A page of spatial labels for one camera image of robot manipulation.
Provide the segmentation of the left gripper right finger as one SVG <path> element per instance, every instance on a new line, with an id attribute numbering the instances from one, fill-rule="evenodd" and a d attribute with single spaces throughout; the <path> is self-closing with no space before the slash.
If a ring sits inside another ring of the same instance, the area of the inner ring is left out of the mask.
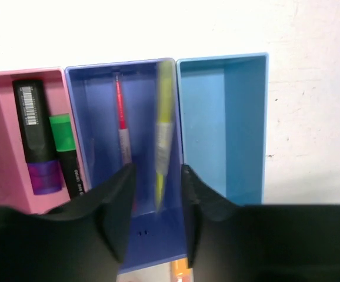
<path id="1" fill-rule="evenodd" d="M 246 204 L 181 169 L 195 281 L 340 281 L 340 205 Z"/>

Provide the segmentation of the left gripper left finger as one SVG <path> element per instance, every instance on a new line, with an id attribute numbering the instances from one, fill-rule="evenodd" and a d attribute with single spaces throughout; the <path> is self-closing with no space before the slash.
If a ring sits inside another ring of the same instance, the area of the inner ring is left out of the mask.
<path id="1" fill-rule="evenodd" d="M 136 168 L 45 214 L 0 206 L 0 281 L 115 281 L 125 260 Z"/>

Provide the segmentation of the yellow cap orange marker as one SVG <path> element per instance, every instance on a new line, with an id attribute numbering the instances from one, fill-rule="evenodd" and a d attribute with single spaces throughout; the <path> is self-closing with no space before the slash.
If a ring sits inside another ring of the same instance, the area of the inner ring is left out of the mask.
<path id="1" fill-rule="evenodd" d="M 190 282 L 191 269 L 188 267 L 186 258 L 174 260 L 171 262 L 171 281 L 172 282 Z"/>

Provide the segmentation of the pink gel pen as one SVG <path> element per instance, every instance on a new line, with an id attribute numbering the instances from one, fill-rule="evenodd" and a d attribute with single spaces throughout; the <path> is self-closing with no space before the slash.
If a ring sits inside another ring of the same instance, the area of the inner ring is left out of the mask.
<path id="1" fill-rule="evenodd" d="M 121 148 L 122 163 L 126 165 L 132 163 L 131 155 L 131 143 L 129 138 L 129 130 L 126 122 L 125 107 L 124 107 L 124 97 L 122 94 L 121 82 L 119 79 L 119 73 L 115 74 L 115 87 L 116 87 L 116 101 L 117 101 L 117 111 L 118 111 L 118 121 L 119 121 L 119 143 Z"/>

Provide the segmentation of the green cap black highlighter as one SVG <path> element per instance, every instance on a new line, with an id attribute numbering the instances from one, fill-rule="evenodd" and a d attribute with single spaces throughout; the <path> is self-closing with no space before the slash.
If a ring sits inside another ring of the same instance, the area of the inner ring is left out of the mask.
<path id="1" fill-rule="evenodd" d="M 86 193 L 69 114 L 49 117 L 63 178 L 72 200 Z"/>

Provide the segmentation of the yellow gel pen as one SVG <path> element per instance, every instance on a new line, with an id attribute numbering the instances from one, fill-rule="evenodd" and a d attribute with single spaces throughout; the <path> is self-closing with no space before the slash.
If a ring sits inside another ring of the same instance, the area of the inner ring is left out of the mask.
<path id="1" fill-rule="evenodd" d="M 174 122 L 174 66 L 171 61 L 158 65 L 158 106 L 155 148 L 155 207 L 160 211 L 165 194 L 165 179 L 168 174 L 169 158 Z"/>

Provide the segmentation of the purple cap black highlighter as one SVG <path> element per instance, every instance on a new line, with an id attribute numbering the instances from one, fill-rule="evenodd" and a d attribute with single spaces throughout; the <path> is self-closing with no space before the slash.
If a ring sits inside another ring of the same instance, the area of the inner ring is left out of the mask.
<path id="1" fill-rule="evenodd" d="M 12 86 L 33 193 L 58 192 L 62 182 L 43 82 L 21 79 L 13 81 Z"/>

